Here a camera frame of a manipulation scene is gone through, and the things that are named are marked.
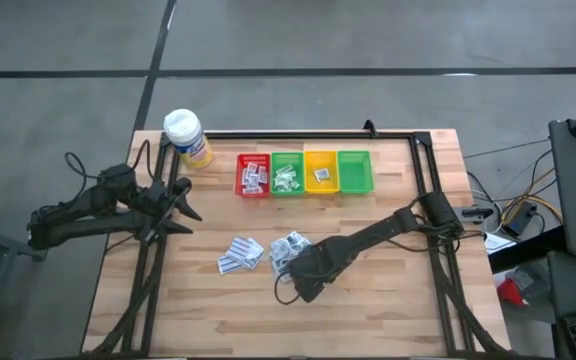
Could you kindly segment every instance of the yellow container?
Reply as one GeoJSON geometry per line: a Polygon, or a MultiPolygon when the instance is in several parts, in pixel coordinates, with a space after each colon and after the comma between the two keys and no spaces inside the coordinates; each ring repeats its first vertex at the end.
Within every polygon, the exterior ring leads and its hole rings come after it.
{"type": "Polygon", "coordinates": [[[336,151],[306,151],[306,192],[311,194],[334,194],[339,192],[339,170],[336,151]],[[328,169],[330,179],[317,181],[315,170],[328,169]]]}

